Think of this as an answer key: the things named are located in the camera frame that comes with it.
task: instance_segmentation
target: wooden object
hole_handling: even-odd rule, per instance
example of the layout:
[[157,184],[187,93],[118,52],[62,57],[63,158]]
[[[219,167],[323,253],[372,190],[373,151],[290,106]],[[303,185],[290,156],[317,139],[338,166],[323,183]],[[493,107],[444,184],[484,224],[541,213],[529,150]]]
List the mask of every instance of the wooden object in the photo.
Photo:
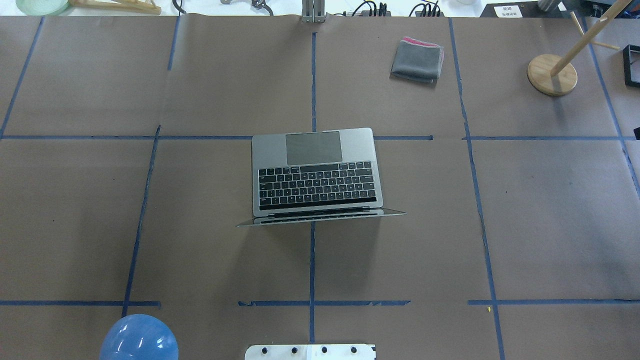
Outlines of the wooden object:
[[149,13],[152,15],[160,15],[162,11],[160,6],[156,6],[154,0],[69,0],[69,4],[83,8]]
[[[578,18],[575,16],[575,13],[571,12],[570,14],[571,14],[571,19],[573,20],[573,23],[578,28],[578,31],[580,31],[580,35],[584,35],[584,31],[582,30],[582,26],[580,26],[580,23],[578,22]],[[620,48],[618,46],[615,46],[615,45],[609,45],[609,44],[605,44],[605,43],[599,42],[599,41],[592,41],[591,43],[593,45],[598,45],[598,46],[602,46],[602,47],[608,47],[609,49],[612,49],[612,50],[615,50],[615,51],[620,51]]]
[[558,55],[543,54],[536,56],[527,67],[527,76],[531,84],[547,95],[565,95],[571,92],[578,82],[578,75],[570,64],[604,27],[615,18],[632,0],[617,0],[602,14],[598,22],[582,35],[580,40],[560,58]]

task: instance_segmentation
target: blue balloon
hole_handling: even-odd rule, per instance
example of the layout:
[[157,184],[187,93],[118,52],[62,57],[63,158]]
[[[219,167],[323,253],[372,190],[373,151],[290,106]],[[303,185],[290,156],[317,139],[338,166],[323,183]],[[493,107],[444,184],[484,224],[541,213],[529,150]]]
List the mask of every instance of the blue balloon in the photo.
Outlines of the blue balloon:
[[178,343],[169,328],[144,314],[125,316],[102,342],[100,360],[177,360]]

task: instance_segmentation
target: touchpad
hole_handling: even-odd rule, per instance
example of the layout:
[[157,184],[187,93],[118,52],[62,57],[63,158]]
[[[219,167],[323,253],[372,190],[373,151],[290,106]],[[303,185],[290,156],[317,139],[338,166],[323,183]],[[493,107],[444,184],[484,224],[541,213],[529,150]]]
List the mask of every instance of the touchpad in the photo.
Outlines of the touchpad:
[[342,161],[340,133],[289,134],[287,163],[289,165],[337,163]]

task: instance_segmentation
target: laptop keyboard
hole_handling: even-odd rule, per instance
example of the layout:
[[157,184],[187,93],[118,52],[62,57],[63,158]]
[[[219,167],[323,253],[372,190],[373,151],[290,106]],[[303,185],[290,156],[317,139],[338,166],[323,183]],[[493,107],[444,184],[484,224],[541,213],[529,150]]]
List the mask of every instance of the laptop keyboard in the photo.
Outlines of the laptop keyboard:
[[371,161],[262,168],[260,210],[376,201]]

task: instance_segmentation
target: gray cloth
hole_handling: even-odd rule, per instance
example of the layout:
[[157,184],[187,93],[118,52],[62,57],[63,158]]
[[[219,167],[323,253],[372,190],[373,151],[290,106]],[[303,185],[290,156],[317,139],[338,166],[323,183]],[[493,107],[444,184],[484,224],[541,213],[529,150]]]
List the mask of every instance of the gray cloth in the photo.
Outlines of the gray cloth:
[[440,77],[444,52],[442,46],[404,37],[396,50],[391,74],[421,83]]

